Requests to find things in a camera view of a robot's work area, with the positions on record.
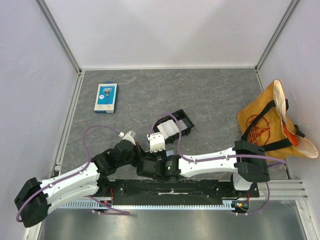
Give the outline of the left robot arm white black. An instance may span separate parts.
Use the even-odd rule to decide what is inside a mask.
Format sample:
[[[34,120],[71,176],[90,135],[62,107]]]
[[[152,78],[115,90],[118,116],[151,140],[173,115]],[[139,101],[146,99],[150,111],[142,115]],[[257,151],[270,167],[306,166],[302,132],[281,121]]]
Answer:
[[[145,155],[138,142],[123,139],[72,171],[50,179],[27,180],[14,199],[18,210],[16,221],[26,228],[33,227],[70,201],[106,196],[110,192],[108,177],[123,166],[136,167]]]

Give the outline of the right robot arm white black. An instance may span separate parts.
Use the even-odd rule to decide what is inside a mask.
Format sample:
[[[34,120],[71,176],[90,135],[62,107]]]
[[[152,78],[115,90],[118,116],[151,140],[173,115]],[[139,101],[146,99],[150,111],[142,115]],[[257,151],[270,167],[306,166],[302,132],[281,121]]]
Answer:
[[[265,150],[243,140],[220,152],[200,155],[152,152],[142,157],[136,167],[138,176],[162,182],[220,172],[231,173],[229,191],[235,197],[242,196],[253,184],[270,181]]]

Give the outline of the grey card holder wallet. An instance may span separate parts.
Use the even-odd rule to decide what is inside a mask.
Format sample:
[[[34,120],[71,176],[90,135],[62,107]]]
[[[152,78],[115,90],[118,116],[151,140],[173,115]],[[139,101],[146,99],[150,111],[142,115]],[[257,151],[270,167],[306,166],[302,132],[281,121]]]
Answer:
[[[173,149],[171,149],[171,150],[166,150],[166,156],[168,157],[168,156],[172,156],[172,155],[174,155],[175,154],[175,151],[173,150]]]

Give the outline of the black plastic card box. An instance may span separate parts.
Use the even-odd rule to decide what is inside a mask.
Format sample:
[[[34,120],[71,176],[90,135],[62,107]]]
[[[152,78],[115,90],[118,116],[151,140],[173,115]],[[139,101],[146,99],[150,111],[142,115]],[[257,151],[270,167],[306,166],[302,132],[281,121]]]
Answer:
[[[195,127],[191,119],[186,112],[181,108],[172,113],[177,119],[177,122],[170,115],[166,115],[160,118],[152,127],[154,133],[161,133],[164,137],[165,144],[173,144],[179,139],[179,128],[181,130],[181,136],[188,136]]]

